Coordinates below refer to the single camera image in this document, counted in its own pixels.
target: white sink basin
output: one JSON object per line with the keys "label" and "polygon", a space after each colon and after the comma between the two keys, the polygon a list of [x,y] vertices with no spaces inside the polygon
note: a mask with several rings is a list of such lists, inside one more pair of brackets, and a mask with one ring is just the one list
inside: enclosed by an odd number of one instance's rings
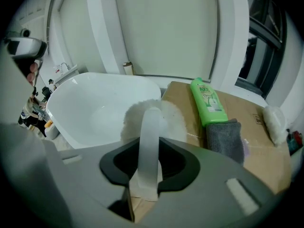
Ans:
{"label": "white sink basin", "polygon": [[47,113],[69,144],[79,149],[120,141],[129,107],[160,98],[159,87],[145,77],[84,73],[54,91]]}

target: window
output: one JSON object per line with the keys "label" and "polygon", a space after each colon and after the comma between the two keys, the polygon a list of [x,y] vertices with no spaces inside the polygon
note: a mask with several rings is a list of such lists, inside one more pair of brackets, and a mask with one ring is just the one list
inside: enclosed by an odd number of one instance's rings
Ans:
{"label": "window", "polygon": [[247,51],[236,85],[266,98],[283,59],[286,18],[272,0],[254,0],[249,15]]}

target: gray plastic surface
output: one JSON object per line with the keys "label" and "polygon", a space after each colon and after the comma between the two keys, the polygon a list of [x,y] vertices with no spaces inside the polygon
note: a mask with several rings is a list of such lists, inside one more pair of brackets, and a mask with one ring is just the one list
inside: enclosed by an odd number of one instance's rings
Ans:
{"label": "gray plastic surface", "polygon": [[[29,208],[56,227],[131,227],[135,224],[107,209],[119,200],[123,187],[110,184],[98,168],[113,143],[57,152],[54,144],[38,139],[19,126],[1,126],[4,171]],[[164,192],[142,219],[145,227],[222,227],[246,219],[225,182],[237,178],[263,207],[272,192],[233,160],[186,143],[168,140],[193,153],[200,162],[198,177],[178,192]],[[81,155],[65,165],[62,159]],[[263,213],[256,212],[262,219]]]}

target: white sponge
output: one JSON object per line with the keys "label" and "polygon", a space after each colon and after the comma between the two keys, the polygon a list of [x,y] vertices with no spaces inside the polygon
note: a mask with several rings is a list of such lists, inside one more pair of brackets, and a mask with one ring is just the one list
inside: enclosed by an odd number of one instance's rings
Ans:
{"label": "white sponge", "polygon": [[236,199],[244,215],[251,215],[259,209],[258,204],[250,197],[236,178],[229,179],[226,182],[226,185]]}
{"label": "white sponge", "polygon": [[286,120],[279,107],[266,106],[263,109],[263,117],[267,126],[270,138],[275,146],[279,146],[286,141],[288,132],[286,131]]}

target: red object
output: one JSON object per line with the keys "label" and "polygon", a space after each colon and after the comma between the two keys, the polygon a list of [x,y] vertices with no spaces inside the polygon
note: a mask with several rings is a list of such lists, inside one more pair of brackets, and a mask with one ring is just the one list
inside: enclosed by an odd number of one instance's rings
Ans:
{"label": "red object", "polygon": [[302,143],[302,134],[300,134],[298,131],[294,131],[293,132],[294,135],[294,139],[296,140],[296,143],[302,147],[303,143]]}

